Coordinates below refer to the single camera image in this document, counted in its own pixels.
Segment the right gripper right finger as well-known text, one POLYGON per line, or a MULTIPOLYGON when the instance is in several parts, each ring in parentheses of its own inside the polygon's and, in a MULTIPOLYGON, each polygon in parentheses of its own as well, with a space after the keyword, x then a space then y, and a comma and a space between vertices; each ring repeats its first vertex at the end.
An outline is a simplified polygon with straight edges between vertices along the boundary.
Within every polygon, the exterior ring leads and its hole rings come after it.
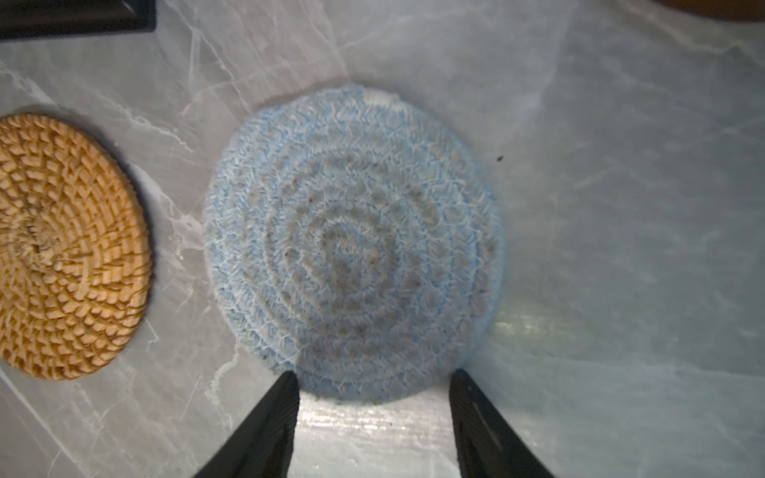
POLYGON ((449 404, 461 476, 553 478, 466 370, 452 374, 449 404))

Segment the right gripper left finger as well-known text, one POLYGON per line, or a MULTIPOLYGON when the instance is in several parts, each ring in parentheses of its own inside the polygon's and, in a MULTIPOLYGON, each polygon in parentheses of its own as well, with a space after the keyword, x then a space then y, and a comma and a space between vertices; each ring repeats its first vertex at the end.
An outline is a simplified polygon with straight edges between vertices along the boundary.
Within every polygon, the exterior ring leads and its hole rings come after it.
POLYGON ((283 372, 195 477, 287 476, 294 451, 299 406, 297 375, 283 372))

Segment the blue woven round coaster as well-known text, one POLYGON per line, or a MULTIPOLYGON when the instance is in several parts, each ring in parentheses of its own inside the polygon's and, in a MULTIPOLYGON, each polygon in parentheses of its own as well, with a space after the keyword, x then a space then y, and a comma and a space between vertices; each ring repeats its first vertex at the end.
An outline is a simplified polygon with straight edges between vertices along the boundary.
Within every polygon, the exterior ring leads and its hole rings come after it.
POLYGON ((460 368, 505 269, 500 211, 466 146, 355 84, 242 123, 215 167, 203 238, 241 346, 337 402, 400 400, 460 368))

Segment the woven rattan round coaster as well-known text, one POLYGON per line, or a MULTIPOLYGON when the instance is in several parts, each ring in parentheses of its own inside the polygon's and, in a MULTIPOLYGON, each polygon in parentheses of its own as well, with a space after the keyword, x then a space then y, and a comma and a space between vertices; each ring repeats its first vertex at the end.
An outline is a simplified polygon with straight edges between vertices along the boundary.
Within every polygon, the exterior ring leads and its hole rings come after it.
POLYGON ((1 121, 1 358, 43 380, 107 366, 143 318, 153 261, 137 193, 90 135, 1 121))

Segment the brown wooden round coaster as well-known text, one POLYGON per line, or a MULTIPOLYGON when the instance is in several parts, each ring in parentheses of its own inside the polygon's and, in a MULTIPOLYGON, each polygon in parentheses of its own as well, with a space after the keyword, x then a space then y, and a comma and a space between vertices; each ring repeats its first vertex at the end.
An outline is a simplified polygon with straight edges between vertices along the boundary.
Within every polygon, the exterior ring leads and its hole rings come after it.
POLYGON ((713 20, 738 23, 764 21, 764 0, 657 0, 657 3, 713 20))

